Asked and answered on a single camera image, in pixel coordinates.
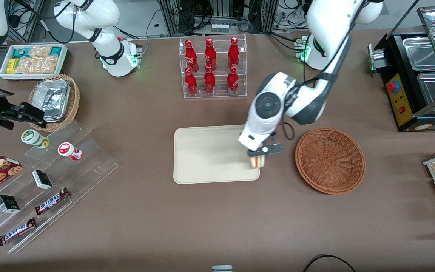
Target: brown wicker basket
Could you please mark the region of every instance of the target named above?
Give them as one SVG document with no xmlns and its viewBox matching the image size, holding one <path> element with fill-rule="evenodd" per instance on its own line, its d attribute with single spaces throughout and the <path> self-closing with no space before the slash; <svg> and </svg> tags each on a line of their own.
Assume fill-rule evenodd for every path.
<svg viewBox="0 0 435 272">
<path fill-rule="evenodd" d="M 333 128 L 315 129 L 303 135 L 296 145 L 295 163 L 310 186 L 331 195 L 355 189 L 366 171 L 359 145 Z"/>
<path fill-rule="evenodd" d="M 80 102 L 80 90 L 78 89 L 78 86 L 76 86 L 75 81 L 71 77 L 66 76 L 65 74 L 59 74 L 58 76 L 52 76 L 52 77 L 49 77 L 48 79 L 44 79 L 43 81 L 52 81 L 52 80 L 57 80 L 57 79 L 65 79 L 69 83 L 71 83 L 71 90 L 70 90 L 70 94 L 69 94 L 69 98 L 68 98 L 68 106 L 67 106 L 67 110 L 66 110 L 65 119 L 59 123 L 47 123 L 46 128 L 41 128 L 35 124 L 30 123 L 29 125 L 33 129 L 53 132 L 56 129 L 58 129 L 60 126 L 63 126 L 67 122 L 70 122 L 71 120 L 73 120 L 73 118 L 75 118 L 75 116 L 76 116 L 76 112 L 78 111 L 78 103 Z M 33 100 L 35 90 L 36 90 L 36 86 L 33 88 L 33 91 L 29 95 L 29 100 L 28 100 L 29 103 L 31 103 L 31 101 Z"/>
</svg>

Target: robotic arm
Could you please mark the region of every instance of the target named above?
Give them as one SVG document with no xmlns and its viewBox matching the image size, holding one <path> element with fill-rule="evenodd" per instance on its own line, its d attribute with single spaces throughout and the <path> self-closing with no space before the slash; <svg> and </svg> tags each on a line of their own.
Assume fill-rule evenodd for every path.
<svg viewBox="0 0 435 272">
<path fill-rule="evenodd" d="M 273 137 L 283 114 L 299 124 L 315 122 L 325 109 L 328 93 L 350 47 L 349 33 L 355 23 L 375 20 L 382 9 L 381 0 L 314 0 L 308 12 L 311 33 L 328 55 L 325 69 L 309 82 L 299 82 L 283 72 L 269 75 L 258 88 L 248 119 L 238 141 L 247 147 L 248 156 L 268 155 L 283 150 Z"/>
</svg>

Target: red bottle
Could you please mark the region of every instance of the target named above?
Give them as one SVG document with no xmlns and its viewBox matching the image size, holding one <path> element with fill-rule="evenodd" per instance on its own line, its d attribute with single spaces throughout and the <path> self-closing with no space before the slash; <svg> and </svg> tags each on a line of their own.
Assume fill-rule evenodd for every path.
<svg viewBox="0 0 435 272">
<path fill-rule="evenodd" d="M 236 66 L 229 69 L 228 74 L 228 94 L 235 95 L 238 92 L 238 75 L 236 74 Z"/>
<path fill-rule="evenodd" d="M 188 67 L 192 69 L 192 72 L 197 73 L 197 71 L 199 71 L 199 65 L 197 64 L 196 51 L 192 48 L 192 42 L 186 40 L 184 44 L 186 45 L 186 62 Z"/>
<path fill-rule="evenodd" d="M 184 81 L 186 81 L 186 88 L 188 89 L 188 93 L 190 96 L 197 95 L 197 81 L 194 75 L 192 74 L 192 70 L 189 67 L 186 67 L 184 70 L 186 73 L 186 77 Z"/>
<path fill-rule="evenodd" d="M 206 39 L 206 51 L 204 52 L 206 57 L 206 65 L 211 66 L 211 69 L 215 71 L 218 68 L 218 60 L 216 57 L 216 49 L 213 46 L 213 40 L 211 38 Z"/>
<path fill-rule="evenodd" d="M 204 82 L 206 84 L 206 92 L 213 94 L 216 90 L 216 77 L 210 65 L 206 66 L 206 74 L 204 75 Z"/>
<path fill-rule="evenodd" d="M 231 69 L 233 65 L 238 67 L 238 64 L 239 64 L 238 38 L 233 37 L 231 38 L 231 46 L 229 47 L 229 51 L 228 51 L 228 66 Z"/>
</svg>

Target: snickers bar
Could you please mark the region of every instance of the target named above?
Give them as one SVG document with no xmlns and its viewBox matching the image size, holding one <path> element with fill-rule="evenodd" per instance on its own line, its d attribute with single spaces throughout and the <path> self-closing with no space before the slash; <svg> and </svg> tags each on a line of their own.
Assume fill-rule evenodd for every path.
<svg viewBox="0 0 435 272">
<path fill-rule="evenodd" d="M 48 210 L 50 207 L 58 203 L 60 200 L 64 199 L 66 196 L 69 196 L 70 192 L 68 192 L 67 188 L 63 188 L 63 190 L 59 191 L 55 196 L 52 196 L 49 200 L 43 202 L 43 204 L 39 205 L 35 208 L 36 215 L 41 215 L 43 212 Z"/>
<path fill-rule="evenodd" d="M 9 242 L 14 237 L 21 235 L 23 232 L 33 227 L 37 227 L 37 226 L 34 217 L 31 217 L 31 219 L 28 222 L 22 224 L 16 229 L 13 229 L 11 232 L 8 232 L 6 235 L 0 236 L 0 246 L 3 246 L 5 243 Z"/>
</svg>

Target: brown table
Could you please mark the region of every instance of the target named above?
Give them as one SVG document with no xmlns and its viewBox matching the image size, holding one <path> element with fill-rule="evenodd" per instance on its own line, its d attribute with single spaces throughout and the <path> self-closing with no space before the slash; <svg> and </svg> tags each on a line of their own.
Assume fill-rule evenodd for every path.
<svg viewBox="0 0 435 272">
<path fill-rule="evenodd" d="M 243 124 L 265 76 L 283 71 L 302 79 L 294 52 L 248 35 L 249 96 L 189 101 L 178 39 L 152 40 L 143 67 L 123 78 L 102 69 L 90 43 L 69 44 L 66 74 L 81 90 L 76 119 L 120 166 L 20 253 L 0 254 L 0 271 L 205 272 L 231 264 L 236 272 L 295 272 L 320 253 L 363 272 L 434 271 L 435 188 L 421 162 L 435 157 L 435 133 L 397 133 L 380 77 L 367 72 L 366 46 L 383 34 L 353 32 L 323 116 L 294 124 L 293 141 L 279 131 L 286 151 L 266 159 L 257 181 L 195 185 L 173 181 L 174 131 Z M 307 69 L 308 78 L 312 73 Z M 2 80 L 0 87 L 19 103 L 34 84 Z M 366 175 L 351 193 L 322 194 L 296 170 L 298 139 L 319 127 L 345 131 L 364 151 Z M 26 128 L 1 131 L 0 155 L 19 158 L 29 149 L 19 140 Z M 348 271 L 335 260 L 309 271 L 327 268 Z"/>
</svg>

